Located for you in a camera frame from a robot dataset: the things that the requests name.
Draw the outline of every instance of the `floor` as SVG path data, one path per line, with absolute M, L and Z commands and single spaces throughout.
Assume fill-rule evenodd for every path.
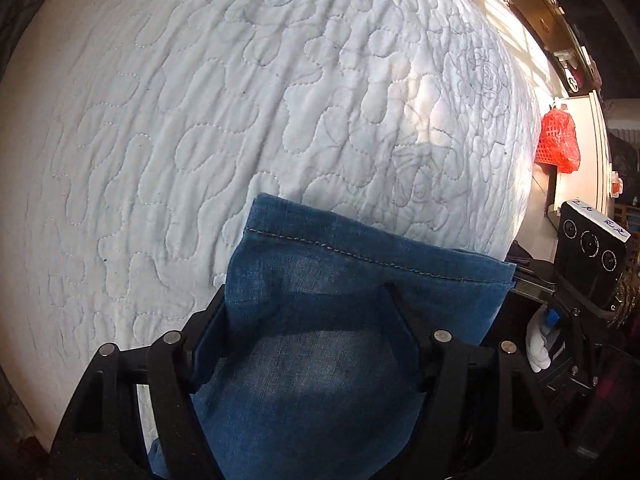
M 509 10 L 506 0 L 472 0 L 496 28 L 507 50 L 519 62 L 533 88 L 540 116 L 549 111 L 555 97 L 568 97 L 560 78 L 536 40 Z M 553 261 L 558 238 L 546 218 L 549 168 L 534 164 L 527 213 L 516 236 L 518 243 L 537 259 Z

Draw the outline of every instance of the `blue denim fabric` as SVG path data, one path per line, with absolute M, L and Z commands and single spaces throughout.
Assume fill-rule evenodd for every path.
M 382 285 L 478 344 L 513 271 L 258 196 L 226 276 L 228 357 L 193 397 L 227 480 L 368 479 L 407 443 L 424 399 L 417 349 L 398 362 L 384 335 Z M 167 477 L 157 441 L 150 458 Z

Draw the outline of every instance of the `metal screw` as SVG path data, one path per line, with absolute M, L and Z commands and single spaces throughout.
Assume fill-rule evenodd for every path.
M 506 354 L 515 354 L 518 351 L 518 347 L 516 346 L 516 343 L 514 343 L 512 341 L 503 341 L 503 342 L 501 342 L 500 343 L 500 348 Z
M 107 355 L 113 354 L 113 351 L 116 349 L 116 345 L 113 343 L 105 343 L 100 348 L 98 348 L 98 352 L 102 357 L 107 357 Z
M 433 338 L 441 343 L 448 343 L 451 341 L 452 335 L 451 332 L 447 332 L 446 330 L 436 330 L 433 333 Z
M 171 330 L 171 332 L 167 332 L 162 336 L 162 341 L 167 343 L 168 345 L 174 345 L 182 338 L 182 334 L 177 330 Z

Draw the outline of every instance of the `red plastic bag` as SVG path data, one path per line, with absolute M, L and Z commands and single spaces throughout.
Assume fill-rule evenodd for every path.
M 574 118 L 562 109 L 553 108 L 542 117 L 542 130 L 536 149 L 536 162 L 553 164 L 560 173 L 573 173 L 580 168 L 580 148 L 575 138 Z

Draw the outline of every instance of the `mattress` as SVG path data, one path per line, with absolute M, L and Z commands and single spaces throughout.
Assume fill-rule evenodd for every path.
M 0 117 L 0 359 L 45 446 L 98 346 L 207 306 L 259 192 L 503 258 L 540 122 L 469 0 L 46 0 Z

